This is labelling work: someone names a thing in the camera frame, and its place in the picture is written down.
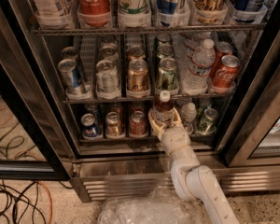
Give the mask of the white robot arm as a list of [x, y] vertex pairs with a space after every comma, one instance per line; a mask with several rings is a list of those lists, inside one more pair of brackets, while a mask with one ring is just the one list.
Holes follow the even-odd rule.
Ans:
[[239, 224], [213, 171], [200, 164], [178, 113], [171, 127], [160, 125], [152, 109], [148, 111], [148, 120], [171, 160], [171, 178], [177, 196], [186, 202], [201, 200], [212, 224]]

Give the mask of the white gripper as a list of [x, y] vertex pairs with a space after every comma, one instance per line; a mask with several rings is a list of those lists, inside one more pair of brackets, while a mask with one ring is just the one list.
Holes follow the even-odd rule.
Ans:
[[161, 146], [166, 154], [190, 145], [189, 135], [183, 128], [182, 119], [176, 109], [174, 109], [174, 127], [167, 129], [166, 124], [159, 125], [152, 109], [148, 111], [148, 120], [154, 134], [161, 140]]

